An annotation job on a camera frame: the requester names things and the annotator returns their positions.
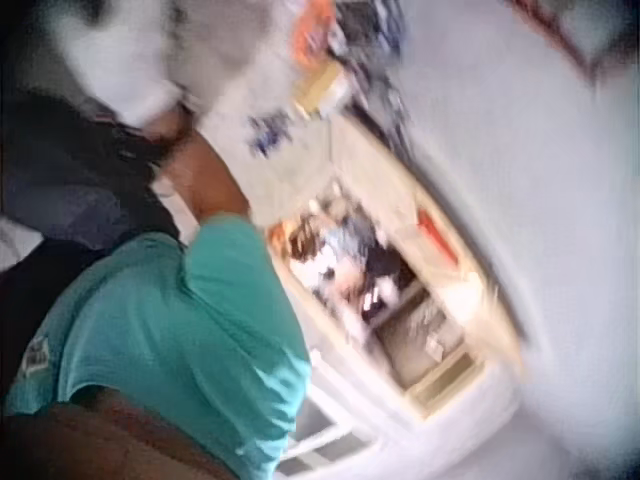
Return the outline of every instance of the green shirt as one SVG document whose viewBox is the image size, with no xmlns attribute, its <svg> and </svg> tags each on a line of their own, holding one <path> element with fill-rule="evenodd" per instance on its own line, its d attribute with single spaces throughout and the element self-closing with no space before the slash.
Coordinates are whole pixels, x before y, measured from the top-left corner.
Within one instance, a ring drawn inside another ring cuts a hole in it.
<svg viewBox="0 0 640 480">
<path fill-rule="evenodd" d="M 186 251 L 144 234 L 86 270 L 32 340 L 5 407 L 32 413 L 113 388 L 254 480 L 273 474 L 309 376 L 263 239 L 220 216 Z"/>
</svg>

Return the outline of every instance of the orange object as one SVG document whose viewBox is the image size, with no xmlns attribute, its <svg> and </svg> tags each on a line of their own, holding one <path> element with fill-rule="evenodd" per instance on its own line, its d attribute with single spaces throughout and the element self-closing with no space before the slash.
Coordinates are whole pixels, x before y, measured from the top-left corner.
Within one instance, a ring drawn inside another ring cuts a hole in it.
<svg viewBox="0 0 640 480">
<path fill-rule="evenodd" d="M 418 226 L 433 240 L 433 243 L 436 244 L 440 251 L 444 253 L 454 265 L 458 265 L 458 255 L 456 255 L 456 252 L 453 251 L 453 248 L 451 248 L 444 239 L 431 216 L 423 208 L 418 209 Z"/>
<path fill-rule="evenodd" d="M 306 69 L 327 58 L 329 31 L 336 20 L 332 0 L 310 0 L 293 30 L 293 58 Z"/>
</svg>

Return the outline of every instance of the shirt logo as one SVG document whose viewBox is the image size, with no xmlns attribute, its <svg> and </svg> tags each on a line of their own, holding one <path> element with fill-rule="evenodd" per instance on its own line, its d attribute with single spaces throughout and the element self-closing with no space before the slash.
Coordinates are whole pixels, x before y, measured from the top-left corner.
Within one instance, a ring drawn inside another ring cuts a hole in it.
<svg viewBox="0 0 640 480">
<path fill-rule="evenodd" d="M 24 377 L 49 367 L 49 342 L 47 337 L 31 340 L 22 357 L 20 371 Z"/>
</svg>

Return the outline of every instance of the white wall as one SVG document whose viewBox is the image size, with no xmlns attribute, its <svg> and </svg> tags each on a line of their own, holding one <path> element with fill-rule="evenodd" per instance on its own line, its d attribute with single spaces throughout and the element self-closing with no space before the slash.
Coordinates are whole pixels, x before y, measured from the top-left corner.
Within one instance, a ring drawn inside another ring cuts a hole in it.
<svg viewBox="0 0 640 480">
<path fill-rule="evenodd" d="M 574 452 L 613 461 L 639 444 L 637 66 L 594 88 L 503 2 L 405 4 L 399 82 L 421 166 L 529 335 L 526 405 Z"/>
</svg>

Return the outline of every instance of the red object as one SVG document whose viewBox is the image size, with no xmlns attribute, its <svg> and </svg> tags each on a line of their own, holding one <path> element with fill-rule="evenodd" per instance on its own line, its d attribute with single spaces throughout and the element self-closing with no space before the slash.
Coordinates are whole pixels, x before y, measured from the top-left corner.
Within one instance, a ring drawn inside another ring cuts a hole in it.
<svg viewBox="0 0 640 480">
<path fill-rule="evenodd" d="M 418 209 L 418 227 L 420 227 L 420 229 L 429 236 L 431 240 L 433 240 L 433 243 L 435 243 L 440 251 L 444 253 L 447 259 L 453 262 L 454 265 L 458 266 L 458 255 L 456 255 L 456 252 L 444 239 L 435 223 L 433 223 L 433 219 L 424 208 Z"/>
</svg>

